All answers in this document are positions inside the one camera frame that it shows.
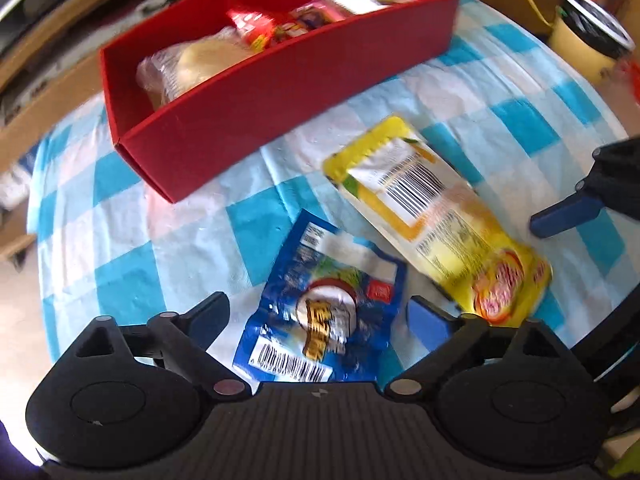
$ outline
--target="yellow snack package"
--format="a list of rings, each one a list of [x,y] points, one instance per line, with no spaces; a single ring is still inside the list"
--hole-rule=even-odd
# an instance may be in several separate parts
[[[505,233],[469,183],[400,117],[386,118],[322,168],[464,312],[518,326],[538,307],[551,279],[548,261]]]

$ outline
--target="red open box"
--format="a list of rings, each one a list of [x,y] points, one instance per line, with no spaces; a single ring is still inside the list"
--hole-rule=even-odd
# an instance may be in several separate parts
[[[327,108],[443,53],[458,0],[417,0],[354,16],[288,40],[154,111],[136,83],[158,50],[231,25],[229,0],[183,0],[101,51],[114,146],[177,202],[261,145]],[[311,0],[235,0],[289,12]]]

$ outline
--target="ribbed black surface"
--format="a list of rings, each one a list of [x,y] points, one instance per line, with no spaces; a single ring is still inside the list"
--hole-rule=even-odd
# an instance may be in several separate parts
[[[423,409],[386,400],[363,383],[264,384],[248,401],[217,406],[186,446],[156,462],[112,472],[46,469],[60,480],[600,478],[588,467],[532,475],[474,462],[438,434]]]

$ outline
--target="red square logo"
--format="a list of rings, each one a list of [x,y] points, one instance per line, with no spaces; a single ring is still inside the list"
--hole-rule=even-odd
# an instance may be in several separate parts
[[[393,293],[393,285],[379,282],[378,280],[371,280],[367,287],[367,298],[370,300],[384,301],[386,304],[391,303],[391,295]]]

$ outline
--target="blue and white tablecloth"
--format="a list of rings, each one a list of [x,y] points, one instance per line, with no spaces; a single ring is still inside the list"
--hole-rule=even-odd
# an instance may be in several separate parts
[[[593,88],[538,40],[477,0],[461,0],[448,52],[302,124],[175,205],[114,152],[102,95],[63,120],[39,149],[30,204],[52,357],[98,314],[144,323],[222,290],[231,321],[209,351],[231,366],[301,208],[390,250],[319,168],[391,113],[421,131],[511,235],[548,257],[554,279],[538,316],[566,343],[638,283],[640,228],[623,216],[603,211],[547,240],[527,229],[531,214],[573,192],[593,149],[625,131]],[[445,303],[417,273],[412,293]],[[425,353],[402,315],[392,345],[403,367]]]

